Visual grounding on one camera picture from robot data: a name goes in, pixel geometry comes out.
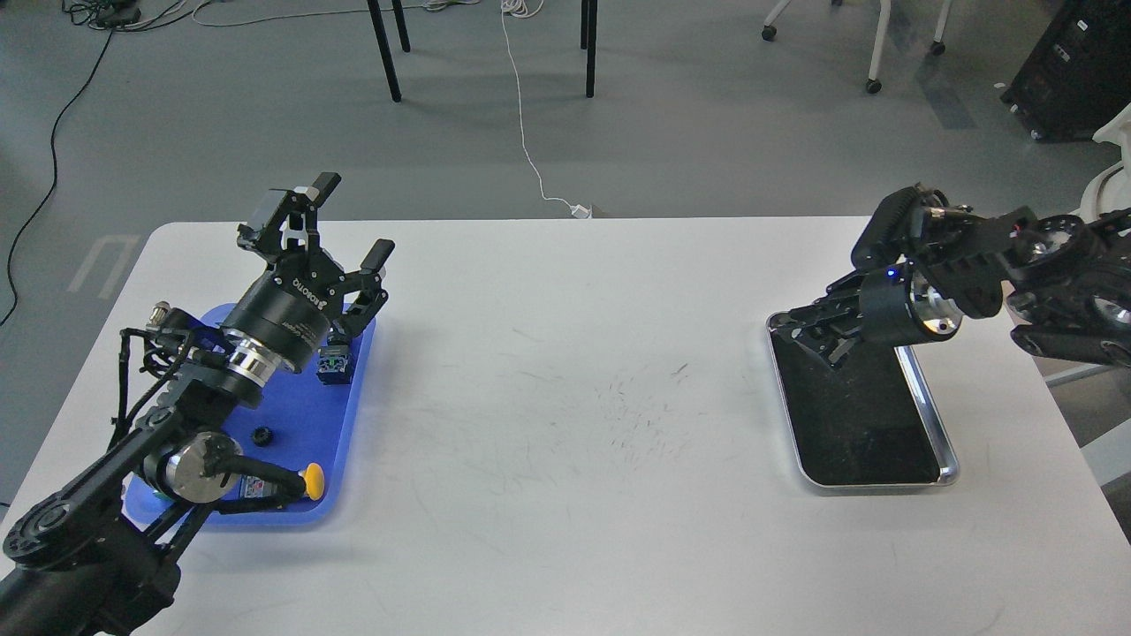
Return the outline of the image-right black gripper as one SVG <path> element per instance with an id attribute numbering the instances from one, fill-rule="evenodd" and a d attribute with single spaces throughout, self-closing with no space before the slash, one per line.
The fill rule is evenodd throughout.
<path id="1" fill-rule="evenodd" d="M 798 346 L 824 351 L 824 363 L 843 367 L 867 343 L 903 346 L 953 337 L 964 313 L 953 300 L 912 269 L 852 270 L 809 306 L 783 313 L 782 327 Z"/>

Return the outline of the image-left black gripper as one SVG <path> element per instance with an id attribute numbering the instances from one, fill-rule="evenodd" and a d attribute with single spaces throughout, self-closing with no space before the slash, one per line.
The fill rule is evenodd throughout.
<path id="1" fill-rule="evenodd" d="M 340 181 L 338 173 L 323 172 L 313 184 L 268 190 L 251 220 L 238 226 L 238 247 L 271 267 L 287 258 L 331 263 L 316 220 Z M 339 277 L 267 270 L 221 323 L 235 347 L 228 370 L 251 383 L 267 383 L 279 369 L 302 370 L 326 341 L 359 337 L 388 299 L 383 275 L 392 249 L 392 240 L 375 240 L 360 269 Z"/>

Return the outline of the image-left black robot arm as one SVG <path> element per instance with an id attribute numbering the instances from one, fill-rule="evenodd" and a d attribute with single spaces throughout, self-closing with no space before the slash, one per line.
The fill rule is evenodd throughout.
<path id="1" fill-rule="evenodd" d="M 323 499 L 319 464 L 252 458 L 224 426 L 314 356 L 323 383 L 352 377 L 395 244 L 377 240 L 356 270 L 323 250 L 316 220 L 340 179 L 271 189 L 238 227 L 265 270 L 218 326 L 158 302 L 144 329 L 121 330 L 107 450 L 5 536 L 5 635 L 129 635 L 173 604 L 178 561 L 211 515 Z"/>

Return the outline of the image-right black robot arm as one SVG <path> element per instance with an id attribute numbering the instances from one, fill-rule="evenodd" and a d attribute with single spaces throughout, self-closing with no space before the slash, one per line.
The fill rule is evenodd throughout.
<path id="1" fill-rule="evenodd" d="M 1088 222 L 1027 208 L 981 217 L 910 184 L 888 194 L 851 251 L 853 270 L 774 329 L 840 367 L 866 342 L 898 347 L 955 337 L 964 319 L 1010 307 L 1026 353 L 1128 366 L 1128 210 Z"/>

